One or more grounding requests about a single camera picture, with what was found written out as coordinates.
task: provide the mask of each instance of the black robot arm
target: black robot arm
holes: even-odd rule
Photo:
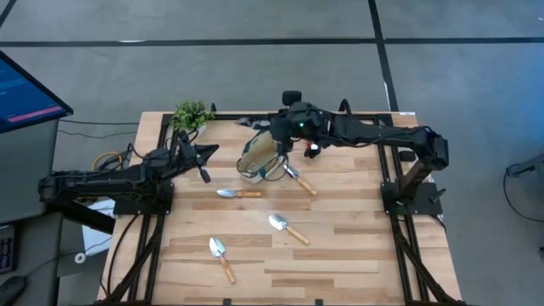
[[[308,102],[294,102],[270,121],[272,137],[279,150],[287,153],[298,139],[306,139],[326,148],[360,148],[368,145],[392,145],[414,150],[418,161],[402,178],[392,193],[396,201],[409,204],[416,197],[418,185],[434,170],[449,164],[448,141],[430,127],[386,127],[364,124],[351,115],[321,110]]]
[[[170,149],[153,150],[142,156],[142,163],[124,170],[55,172],[40,180],[40,201],[52,206],[80,197],[107,196],[116,202],[114,214],[169,213],[173,193],[170,179],[198,167],[208,183],[205,164],[218,149],[217,144],[195,145],[187,138],[181,133]]]

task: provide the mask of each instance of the monitor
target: monitor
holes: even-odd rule
[[[0,51],[0,133],[71,114],[70,106]]]

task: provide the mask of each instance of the wooden table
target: wooden table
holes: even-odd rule
[[[135,142],[140,154],[156,148],[162,115],[143,113]],[[417,125],[412,113],[392,113],[392,118],[395,126]],[[259,184],[241,178],[235,163],[255,133],[232,121],[215,121],[196,140],[220,145],[207,164],[212,182],[204,184],[196,170],[173,180],[175,199],[161,241],[153,304],[221,304],[224,298],[232,298],[233,304],[314,304],[316,298],[336,305],[404,304],[391,224],[379,192],[383,177],[377,147],[330,147],[310,160],[303,157],[303,142],[295,144],[291,164],[317,190],[312,197],[287,176]],[[390,150],[386,151],[391,159]],[[132,164],[138,162],[133,156]],[[405,171],[409,167],[403,163]],[[222,188],[261,190],[263,198],[220,198],[216,190]],[[271,213],[286,217],[309,238],[309,246],[270,226]],[[123,216],[116,221],[112,246],[130,219]],[[446,292],[460,299],[444,230],[430,217],[414,219],[422,261]],[[136,220],[120,246],[112,287],[134,261],[141,220]],[[235,285],[211,256],[211,236],[227,249]],[[409,270],[418,298],[410,263]],[[142,271],[138,298],[144,296],[147,267]]]

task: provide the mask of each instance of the gray floor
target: gray floor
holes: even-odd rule
[[[0,8],[6,3],[0,0]],[[385,37],[544,36],[542,1],[377,0]],[[0,41],[233,37],[373,37],[366,1],[18,0]],[[74,120],[136,122],[141,111],[172,110],[187,97],[220,110],[272,110],[281,91],[300,89],[324,108],[349,99],[357,111],[388,102],[374,45],[4,48],[71,105]],[[516,216],[502,194],[504,168],[544,151],[544,44],[387,46],[401,111],[450,141],[451,164],[434,176],[443,198],[462,295],[484,305],[544,300],[544,226]],[[78,126],[95,135],[135,127]],[[90,168],[134,136],[94,140],[59,134],[55,169]],[[532,173],[508,182],[514,205],[544,218]],[[63,230],[63,251],[82,248]],[[90,303],[104,255],[59,267],[60,304]]]

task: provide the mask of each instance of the green plant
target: green plant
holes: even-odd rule
[[[206,111],[206,106],[202,100],[186,99],[184,103],[176,105],[176,112],[173,114],[170,123],[173,125],[174,130],[187,129],[192,131],[214,118],[212,112]]]

